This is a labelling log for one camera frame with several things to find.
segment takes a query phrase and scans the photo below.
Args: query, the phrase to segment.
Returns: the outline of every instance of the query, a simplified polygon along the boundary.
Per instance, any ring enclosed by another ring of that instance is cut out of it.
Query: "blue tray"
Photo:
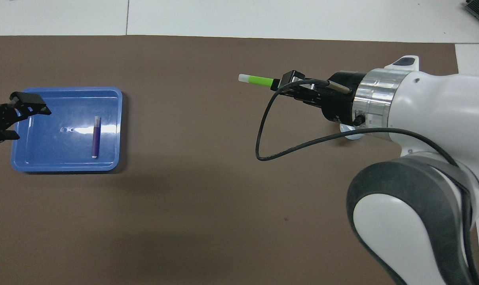
[[[11,165],[15,170],[108,171],[120,159],[122,92],[116,87],[28,88],[39,94],[51,115],[15,124]],[[98,157],[91,157],[93,122],[102,119]]]

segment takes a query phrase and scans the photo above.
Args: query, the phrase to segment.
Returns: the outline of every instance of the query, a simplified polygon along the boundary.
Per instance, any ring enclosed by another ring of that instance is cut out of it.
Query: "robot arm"
[[[397,142],[401,158],[372,165],[352,181],[352,229],[397,284],[478,285],[469,231],[479,216],[479,76],[431,76],[418,63],[404,56],[368,73],[336,72],[328,81],[295,70],[273,80],[272,101],[277,94],[294,97],[355,130],[257,155],[270,160],[370,132]]]
[[[0,105],[0,143],[7,139],[19,139],[15,131],[7,130],[14,123],[35,114],[51,115],[38,94],[13,92],[9,100],[9,103]]]

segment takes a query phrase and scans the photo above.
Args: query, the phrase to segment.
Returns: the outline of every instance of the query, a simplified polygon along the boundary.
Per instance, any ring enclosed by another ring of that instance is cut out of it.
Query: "purple marker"
[[[91,143],[91,157],[97,158],[99,155],[99,145],[101,141],[101,118],[95,116],[95,123],[93,123],[93,142]]]

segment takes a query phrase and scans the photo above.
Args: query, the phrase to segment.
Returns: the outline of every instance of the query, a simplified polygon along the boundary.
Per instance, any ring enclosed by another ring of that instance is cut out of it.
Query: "green marker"
[[[262,85],[267,87],[271,87],[273,84],[272,78],[259,77],[259,76],[246,75],[246,74],[240,74],[238,76],[238,80],[241,82],[252,83],[252,84],[257,84],[257,85]]]

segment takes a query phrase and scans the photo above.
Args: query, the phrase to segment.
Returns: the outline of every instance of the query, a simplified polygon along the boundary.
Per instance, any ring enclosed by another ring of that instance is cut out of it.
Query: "brown mat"
[[[111,173],[19,173],[0,144],[0,284],[392,284],[353,235],[345,198],[356,173],[399,147],[339,139],[257,161],[272,93],[237,78],[326,79],[407,54],[424,72],[457,72],[452,44],[0,36],[0,103],[26,87],[124,93]],[[267,155],[338,126],[280,98],[265,130]]]

